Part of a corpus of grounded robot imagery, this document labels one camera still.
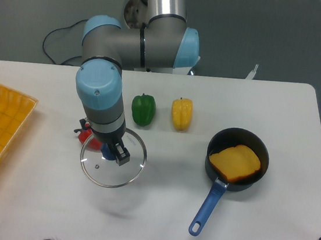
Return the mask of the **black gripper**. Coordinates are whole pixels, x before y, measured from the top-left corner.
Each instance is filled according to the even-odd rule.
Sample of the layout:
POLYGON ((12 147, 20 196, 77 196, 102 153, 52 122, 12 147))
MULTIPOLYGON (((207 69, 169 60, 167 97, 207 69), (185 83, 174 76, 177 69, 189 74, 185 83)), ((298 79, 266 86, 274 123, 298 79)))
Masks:
POLYGON ((125 132, 125 126, 119 127, 113 132, 98 132, 94 130, 86 119, 80 119, 80 129, 77 129, 78 140, 81 144, 84 144, 86 139, 92 134, 94 138, 87 144, 92 150, 99 151, 102 144, 110 144, 109 149, 115 155, 116 163, 122 166, 130 161, 130 153, 121 140, 122 135, 125 132))

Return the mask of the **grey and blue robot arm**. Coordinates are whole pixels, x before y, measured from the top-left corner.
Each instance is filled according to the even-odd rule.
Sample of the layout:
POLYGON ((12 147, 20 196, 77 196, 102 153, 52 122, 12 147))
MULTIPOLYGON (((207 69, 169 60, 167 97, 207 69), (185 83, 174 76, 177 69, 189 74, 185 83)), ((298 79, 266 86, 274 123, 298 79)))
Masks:
POLYGON ((123 69, 189 68, 199 58, 199 35, 187 27, 185 0, 142 0, 140 28, 124 29, 114 17, 98 15, 85 24, 82 65, 76 90, 96 138, 117 164, 130 160, 126 131, 123 69))

